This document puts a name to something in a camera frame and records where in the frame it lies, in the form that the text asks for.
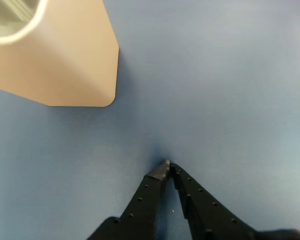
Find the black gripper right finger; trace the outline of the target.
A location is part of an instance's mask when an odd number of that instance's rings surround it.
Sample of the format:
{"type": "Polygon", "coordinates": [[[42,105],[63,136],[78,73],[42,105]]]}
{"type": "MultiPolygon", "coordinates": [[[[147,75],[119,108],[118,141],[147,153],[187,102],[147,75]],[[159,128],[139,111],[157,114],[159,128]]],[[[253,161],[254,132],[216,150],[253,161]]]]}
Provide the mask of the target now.
{"type": "Polygon", "coordinates": [[[240,220],[183,168],[173,163],[170,174],[178,191],[193,240],[252,240],[257,231],[240,220]]]}

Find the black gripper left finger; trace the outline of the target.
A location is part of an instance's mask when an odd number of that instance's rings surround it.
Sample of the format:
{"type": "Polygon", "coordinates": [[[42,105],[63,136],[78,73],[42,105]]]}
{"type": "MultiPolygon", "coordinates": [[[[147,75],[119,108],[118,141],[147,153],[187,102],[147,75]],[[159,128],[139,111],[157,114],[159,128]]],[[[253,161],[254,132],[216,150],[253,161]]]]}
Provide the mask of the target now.
{"type": "Polygon", "coordinates": [[[162,193],[169,179],[170,161],[147,173],[120,217],[107,218],[90,240],[153,240],[162,193]]]}

